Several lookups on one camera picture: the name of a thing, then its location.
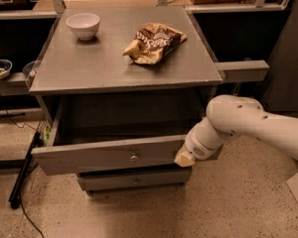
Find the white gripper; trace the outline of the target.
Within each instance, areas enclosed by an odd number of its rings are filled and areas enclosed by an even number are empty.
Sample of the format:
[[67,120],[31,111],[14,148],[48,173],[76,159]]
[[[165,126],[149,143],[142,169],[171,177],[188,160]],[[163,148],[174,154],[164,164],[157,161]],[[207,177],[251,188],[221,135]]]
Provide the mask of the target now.
[[178,151],[174,160],[174,163],[182,168],[193,166],[196,159],[199,161],[207,160],[216,155],[222,148],[222,146],[215,149],[207,148],[198,140],[193,130],[188,133],[184,146]]

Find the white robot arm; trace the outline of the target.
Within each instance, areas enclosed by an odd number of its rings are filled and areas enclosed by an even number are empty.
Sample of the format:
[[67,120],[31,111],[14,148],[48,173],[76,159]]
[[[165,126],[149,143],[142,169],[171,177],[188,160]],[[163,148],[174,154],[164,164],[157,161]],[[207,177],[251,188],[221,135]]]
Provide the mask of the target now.
[[206,116],[185,138],[175,157],[180,167],[207,160],[225,143],[246,135],[298,161],[298,118],[266,112],[249,97],[219,95],[206,109]]

